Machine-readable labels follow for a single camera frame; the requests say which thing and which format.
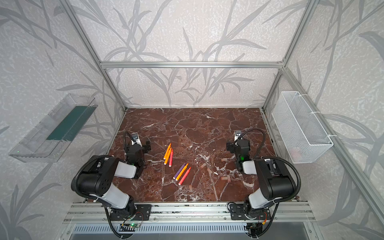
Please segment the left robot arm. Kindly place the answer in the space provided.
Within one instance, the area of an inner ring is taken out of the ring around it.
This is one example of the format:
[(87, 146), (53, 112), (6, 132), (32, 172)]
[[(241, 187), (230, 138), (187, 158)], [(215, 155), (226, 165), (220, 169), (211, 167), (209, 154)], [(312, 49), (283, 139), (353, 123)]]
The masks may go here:
[(151, 205), (136, 205), (134, 198), (113, 184), (114, 177), (138, 180), (145, 169), (145, 154), (150, 141), (126, 146), (126, 159), (113, 156), (92, 156), (77, 172), (71, 189), (79, 196), (95, 200), (107, 208), (110, 221), (148, 221)]

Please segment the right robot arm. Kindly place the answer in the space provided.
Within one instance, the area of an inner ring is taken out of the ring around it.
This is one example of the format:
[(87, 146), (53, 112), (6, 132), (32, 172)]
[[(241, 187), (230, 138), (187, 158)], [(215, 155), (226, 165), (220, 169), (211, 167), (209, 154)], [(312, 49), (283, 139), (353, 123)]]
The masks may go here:
[(290, 162), (276, 156), (250, 158), (250, 141), (227, 143), (227, 151), (234, 154), (238, 170), (256, 175), (259, 188), (248, 195), (242, 204), (227, 204), (232, 220), (264, 220), (271, 218), (270, 207), (286, 202), (299, 193), (302, 185), (298, 170)]

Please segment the orange marker group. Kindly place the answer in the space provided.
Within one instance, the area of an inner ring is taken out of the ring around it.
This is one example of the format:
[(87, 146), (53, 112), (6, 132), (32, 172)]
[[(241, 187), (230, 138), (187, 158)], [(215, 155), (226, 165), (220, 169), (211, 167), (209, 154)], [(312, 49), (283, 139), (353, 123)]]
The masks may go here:
[(183, 173), (186, 171), (187, 167), (188, 167), (189, 164), (186, 164), (183, 169), (180, 171), (180, 173), (178, 174), (177, 178), (176, 178), (176, 181), (178, 181), (181, 176), (183, 175)]

